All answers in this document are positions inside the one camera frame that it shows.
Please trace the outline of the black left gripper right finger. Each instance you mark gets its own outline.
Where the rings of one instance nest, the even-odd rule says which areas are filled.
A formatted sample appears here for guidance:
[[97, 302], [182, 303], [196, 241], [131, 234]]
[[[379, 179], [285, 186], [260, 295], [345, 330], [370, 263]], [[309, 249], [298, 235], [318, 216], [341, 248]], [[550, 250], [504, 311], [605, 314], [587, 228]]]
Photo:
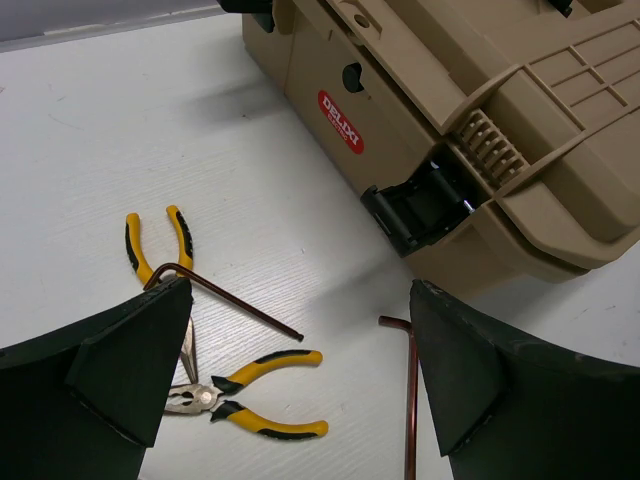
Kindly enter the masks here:
[[457, 479], [635, 479], [639, 371], [549, 343], [412, 284], [440, 454]]

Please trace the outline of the brown hex key long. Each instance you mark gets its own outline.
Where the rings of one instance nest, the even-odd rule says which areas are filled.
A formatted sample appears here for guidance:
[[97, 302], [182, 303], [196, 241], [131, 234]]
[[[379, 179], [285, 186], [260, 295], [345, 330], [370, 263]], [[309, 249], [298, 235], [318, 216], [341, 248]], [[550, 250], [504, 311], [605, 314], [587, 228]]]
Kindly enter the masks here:
[[412, 325], [409, 321], [399, 318], [380, 316], [378, 323], [381, 326], [403, 330], [409, 339], [408, 347], [408, 372], [406, 394], [406, 438], [404, 479], [416, 479], [416, 451], [417, 451], [417, 420], [418, 420], [418, 352]]

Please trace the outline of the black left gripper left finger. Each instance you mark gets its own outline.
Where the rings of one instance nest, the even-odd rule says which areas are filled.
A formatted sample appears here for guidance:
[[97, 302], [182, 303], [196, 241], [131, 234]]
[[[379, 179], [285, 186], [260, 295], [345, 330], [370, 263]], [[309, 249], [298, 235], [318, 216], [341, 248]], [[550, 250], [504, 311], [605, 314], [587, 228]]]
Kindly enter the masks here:
[[4, 479], [135, 479], [192, 309], [189, 280], [1, 351]]

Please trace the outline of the yellow combination pliers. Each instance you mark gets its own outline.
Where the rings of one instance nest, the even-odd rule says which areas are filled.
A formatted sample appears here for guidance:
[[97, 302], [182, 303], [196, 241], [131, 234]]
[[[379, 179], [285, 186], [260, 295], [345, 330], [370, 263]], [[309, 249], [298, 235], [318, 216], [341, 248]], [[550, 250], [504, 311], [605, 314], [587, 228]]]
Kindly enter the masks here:
[[173, 386], [167, 395], [164, 413], [170, 416], [203, 416], [209, 421], [230, 422], [255, 435], [271, 440], [306, 441], [324, 437], [329, 424], [320, 410], [306, 407], [306, 392], [292, 391], [293, 400], [282, 406], [284, 393], [277, 387], [309, 385], [308, 377], [323, 362], [318, 350], [289, 349], [257, 358], [233, 373], [213, 375], [201, 383]]

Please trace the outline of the tan plastic toolbox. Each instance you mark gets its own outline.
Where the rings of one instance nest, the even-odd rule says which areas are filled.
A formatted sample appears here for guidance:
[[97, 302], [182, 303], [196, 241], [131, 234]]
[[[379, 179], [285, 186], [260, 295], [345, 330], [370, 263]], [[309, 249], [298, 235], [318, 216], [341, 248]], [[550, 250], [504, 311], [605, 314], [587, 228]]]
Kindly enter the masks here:
[[225, 1], [414, 275], [469, 298], [639, 241], [635, 1]]

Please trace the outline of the yellow needle-nose pliers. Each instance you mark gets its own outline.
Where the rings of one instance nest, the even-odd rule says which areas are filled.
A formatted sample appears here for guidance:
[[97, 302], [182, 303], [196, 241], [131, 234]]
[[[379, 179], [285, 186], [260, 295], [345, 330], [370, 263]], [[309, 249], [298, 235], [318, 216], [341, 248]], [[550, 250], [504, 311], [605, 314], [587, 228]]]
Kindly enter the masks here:
[[[187, 222], [181, 211], [175, 205], [166, 208], [167, 215], [177, 234], [179, 246], [178, 264], [189, 270], [193, 269], [193, 241]], [[141, 244], [141, 223], [137, 213], [130, 213], [126, 217], [125, 246], [129, 261], [137, 277], [143, 285], [151, 279], [154, 270], [147, 262]], [[189, 318], [185, 337], [182, 343], [180, 359], [187, 377], [191, 383], [199, 382], [196, 360], [195, 328], [192, 318]]]

